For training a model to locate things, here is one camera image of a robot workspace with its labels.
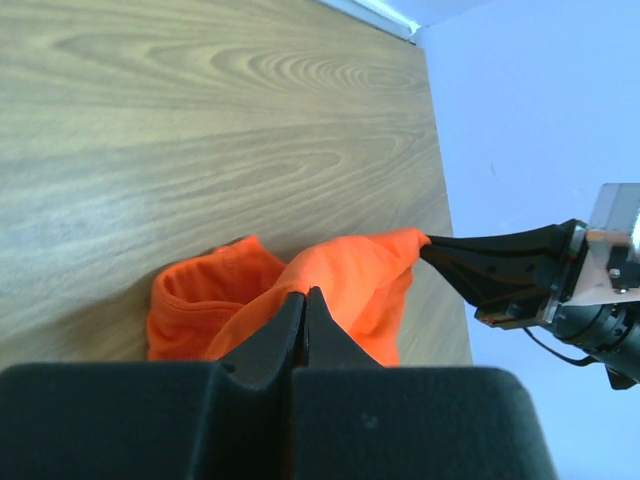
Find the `wood grain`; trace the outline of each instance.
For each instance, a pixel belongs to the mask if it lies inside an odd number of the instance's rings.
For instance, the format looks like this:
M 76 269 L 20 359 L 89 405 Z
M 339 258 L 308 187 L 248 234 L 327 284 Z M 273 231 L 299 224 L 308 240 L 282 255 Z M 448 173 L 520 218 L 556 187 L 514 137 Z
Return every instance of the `wood grain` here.
M 309 0 L 0 0 L 0 366 L 145 352 L 153 276 L 257 233 L 451 232 L 423 53 Z M 421 265 L 403 361 L 470 361 Z

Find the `black cable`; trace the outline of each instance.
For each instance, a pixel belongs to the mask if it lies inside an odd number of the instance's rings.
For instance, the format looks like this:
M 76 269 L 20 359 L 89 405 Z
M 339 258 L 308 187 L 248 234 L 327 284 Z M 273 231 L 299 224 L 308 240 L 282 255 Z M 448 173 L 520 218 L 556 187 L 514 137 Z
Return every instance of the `black cable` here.
M 524 330 L 524 333 L 529 335 L 531 340 L 536 342 L 538 345 L 540 345 L 542 348 L 544 348 L 547 352 L 549 352 L 552 355 L 558 357 L 560 360 L 564 360 L 565 362 L 570 363 L 571 365 L 575 365 L 576 367 L 586 367 L 587 365 L 591 365 L 592 363 L 598 363 L 598 360 L 596 360 L 592 356 L 584 357 L 584 358 L 581 358 L 579 360 L 575 359 L 575 358 L 565 357 L 564 355 L 562 355 L 562 354 L 556 352 L 555 350 L 547 347 L 544 343 L 542 343 L 540 340 L 538 340 L 536 338 L 536 336 L 533 333 L 531 333 L 531 331 L 528 328 L 525 327 L 525 328 L 523 328 L 523 330 Z

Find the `orange cloth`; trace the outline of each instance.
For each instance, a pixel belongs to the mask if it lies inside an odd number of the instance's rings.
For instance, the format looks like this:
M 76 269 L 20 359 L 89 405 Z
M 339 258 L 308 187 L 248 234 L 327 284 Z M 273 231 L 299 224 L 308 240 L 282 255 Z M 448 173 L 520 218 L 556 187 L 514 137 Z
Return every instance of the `orange cloth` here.
M 428 242 L 414 228 L 341 237 L 285 265 L 250 237 L 175 264 L 153 284 L 149 360 L 217 360 L 273 318 L 289 293 L 318 286 L 336 323 L 378 363 L 397 365 L 411 268 Z

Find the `white wall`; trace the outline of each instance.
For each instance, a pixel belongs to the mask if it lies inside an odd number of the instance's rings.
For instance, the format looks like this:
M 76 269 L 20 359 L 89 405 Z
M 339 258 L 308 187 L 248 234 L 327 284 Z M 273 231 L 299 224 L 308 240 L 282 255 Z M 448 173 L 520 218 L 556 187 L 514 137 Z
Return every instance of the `white wall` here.
M 496 0 L 422 41 L 456 235 L 588 220 L 603 182 L 640 182 L 637 0 Z M 613 392 L 522 332 L 470 333 L 476 363 L 532 393 L 562 479 L 640 478 L 640 386 Z
M 429 26 L 484 5 L 491 0 L 373 0 L 385 3 L 396 12 L 418 23 Z

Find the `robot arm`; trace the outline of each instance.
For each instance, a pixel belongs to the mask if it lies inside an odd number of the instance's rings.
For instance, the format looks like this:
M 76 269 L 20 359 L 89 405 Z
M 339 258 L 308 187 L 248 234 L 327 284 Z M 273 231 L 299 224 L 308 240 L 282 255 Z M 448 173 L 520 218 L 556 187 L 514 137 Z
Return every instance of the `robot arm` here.
M 640 184 L 604 185 L 589 224 L 431 240 L 421 257 L 478 320 L 529 334 L 542 327 L 588 355 L 560 358 L 603 363 L 612 388 L 640 383 Z

